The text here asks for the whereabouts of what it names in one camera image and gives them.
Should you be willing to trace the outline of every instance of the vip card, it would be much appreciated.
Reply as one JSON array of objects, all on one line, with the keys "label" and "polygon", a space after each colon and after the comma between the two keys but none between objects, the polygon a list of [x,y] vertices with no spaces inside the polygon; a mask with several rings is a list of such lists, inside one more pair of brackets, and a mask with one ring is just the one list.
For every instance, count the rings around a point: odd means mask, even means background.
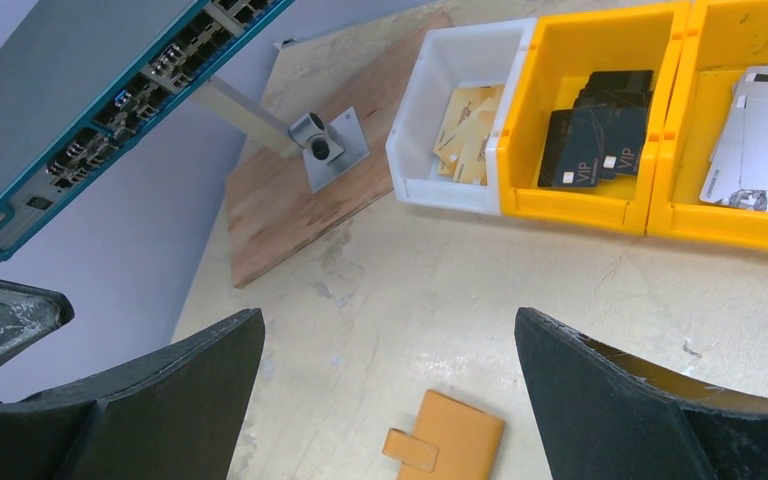
[{"label": "vip card", "polygon": [[652,92],[629,90],[581,90],[574,107],[649,108]]},{"label": "vip card", "polygon": [[651,90],[652,70],[627,70],[616,72],[593,72],[584,87],[585,91],[624,90],[648,92]]},{"label": "vip card", "polygon": [[609,107],[574,109],[564,148],[552,179],[555,187],[593,188],[605,157]]},{"label": "vip card", "polygon": [[605,172],[636,176],[646,142],[646,117],[643,108],[616,108],[611,112],[605,136],[602,178]]},{"label": "vip card", "polygon": [[572,110],[555,110],[549,116],[549,128],[546,132],[546,143],[543,147],[543,160],[540,163],[540,175],[537,178],[538,187],[552,187],[555,183],[555,172],[561,161],[564,144],[572,123]]}]

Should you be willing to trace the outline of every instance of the white plastic bin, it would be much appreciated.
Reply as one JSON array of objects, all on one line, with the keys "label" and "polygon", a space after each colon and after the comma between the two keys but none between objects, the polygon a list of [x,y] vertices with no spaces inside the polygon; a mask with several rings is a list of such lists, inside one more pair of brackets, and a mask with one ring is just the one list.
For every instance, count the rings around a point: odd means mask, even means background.
[{"label": "white plastic bin", "polygon": [[[425,36],[387,139],[387,159],[399,201],[499,215],[496,146],[522,73],[536,18],[431,30]],[[505,84],[490,140],[487,186],[437,175],[432,152],[456,88]]]}]

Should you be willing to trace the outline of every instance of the metal bracket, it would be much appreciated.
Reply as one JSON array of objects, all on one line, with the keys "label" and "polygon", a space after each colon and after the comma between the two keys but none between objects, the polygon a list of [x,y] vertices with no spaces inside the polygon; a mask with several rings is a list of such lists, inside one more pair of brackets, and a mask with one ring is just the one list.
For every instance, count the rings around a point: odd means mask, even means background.
[{"label": "metal bracket", "polygon": [[354,108],[331,123],[306,113],[288,126],[217,77],[204,82],[190,98],[284,158],[301,151],[313,193],[369,156]]},{"label": "metal bracket", "polygon": [[318,160],[310,149],[305,149],[302,156],[307,168],[310,189],[316,193],[369,156],[369,146],[363,136],[354,107],[350,107],[331,121],[331,126],[340,133],[343,153],[329,161]]}]

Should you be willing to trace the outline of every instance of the plywood board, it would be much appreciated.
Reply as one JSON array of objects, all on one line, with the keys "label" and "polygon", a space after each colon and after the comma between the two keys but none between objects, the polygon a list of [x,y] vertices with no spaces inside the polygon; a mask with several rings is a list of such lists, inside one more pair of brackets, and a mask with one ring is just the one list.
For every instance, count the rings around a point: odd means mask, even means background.
[{"label": "plywood board", "polygon": [[[251,282],[392,190],[384,151],[387,136],[425,32],[449,25],[445,13],[433,12],[420,26],[391,44],[314,106],[313,111],[326,119],[353,106],[369,144],[369,158],[334,183],[312,194],[300,155],[284,159],[265,149],[228,175],[225,204],[232,279],[236,287]],[[340,57],[317,61],[339,62]],[[324,63],[318,68],[330,68],[330,65]],[[305,88],[303,81],[294,83],[296,89]],[[289,121],[286,113],[302,113],[293,112],[294,108],[299,108],[299,102],[277,115]]]}]

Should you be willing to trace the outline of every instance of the tan leather wallet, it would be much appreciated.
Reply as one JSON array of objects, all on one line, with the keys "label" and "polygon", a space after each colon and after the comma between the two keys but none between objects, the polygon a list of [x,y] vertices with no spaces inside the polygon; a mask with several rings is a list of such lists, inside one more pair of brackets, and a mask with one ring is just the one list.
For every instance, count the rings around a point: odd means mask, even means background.
[{"label": "tan leather wallet", "polygon": [[383,453],[402,462],[398,480],[485,480],[504,429],[501,418],[428,390],[413,434],[391,428]]}]

